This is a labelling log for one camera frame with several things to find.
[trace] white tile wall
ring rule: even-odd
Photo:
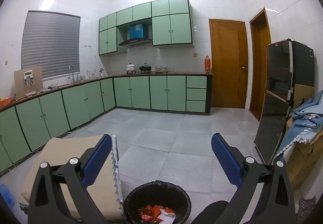
[[[293,39],[307,44],[315,53],[315,86],[323,90],[323,8],[318,0],[246,0],[249,19],[265,6],[271,41]],[[306,199],[323,192],[323,159],[301,186]]]
[[[40,10],[45,0],[5,0],[0,7],[0,97],[15,92],[13,72],[21,69],[21,42],[28,10]],[[108,66],[109,59],[98,54],[99,18],[110,13],[111,0],[54,0],[48,11],[81,16],[80,22],[80,70]],[[44,82],[44,85],[66,78]]]
[[[111,12],[153,0],[112,0]],[[210,18],[249,19],[244,0],[190,0],[194,25],[194,48],[158,49],[152,46],[132,48],[128,54],[107,56],[110,58],[112,74],[125,73],[125,66],[130,62],[138,66],[145,62],[150,65],[167,65],[169,70],[203,72],[204,58],[211,55]]]

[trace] faucet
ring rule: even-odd
[[[73,65],[70,65],[68,67],[68,76],[67,76],[67,78],[70,78],[69,73],[71,71],[71,67],[72,67],[72,83],[74,83],[75,82],[75,79],[74,79]]]

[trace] window blind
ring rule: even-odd
[[[80,71],[80,17],[28,11],[22,38],[21,67],[42,66],[43,78]]]

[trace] doorway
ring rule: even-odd
[[[259,121],[264,105],[267,81],[266,45],[271,43],[265,8],[250,21],[250,28],[253,53],[253,77],[249,110]]]
[[[245,22],[210,19],[212,107],[244,108],[248,84]]]

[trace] white rag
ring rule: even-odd
[[[172,224],[175,220],[176,215],[174,213],[167,213],[163,209],[160,210],[158,218],[162,220],[160,224]]]

